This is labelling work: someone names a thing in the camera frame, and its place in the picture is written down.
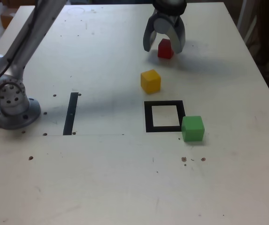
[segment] white table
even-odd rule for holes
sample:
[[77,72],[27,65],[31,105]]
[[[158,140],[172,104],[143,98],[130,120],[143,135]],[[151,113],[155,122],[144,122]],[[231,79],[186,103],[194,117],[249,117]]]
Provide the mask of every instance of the white table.
[[[0,53],[32,9],[19,9]],[[60,13],[24,74],[47,115],[0,129],[0,225],[269,225],[269,89],[226,7],[188,4],[186,44],[171,61],[157,58],[163,36],[143,50],[152,11]],[[148,96],[139,82],[150,69],[162,90]],[[76,135],[63,136],[71,92],[82,94]],[[183,100],[186,115],[202,116],[204,142],[146,133],[143,105],[153,100]]]

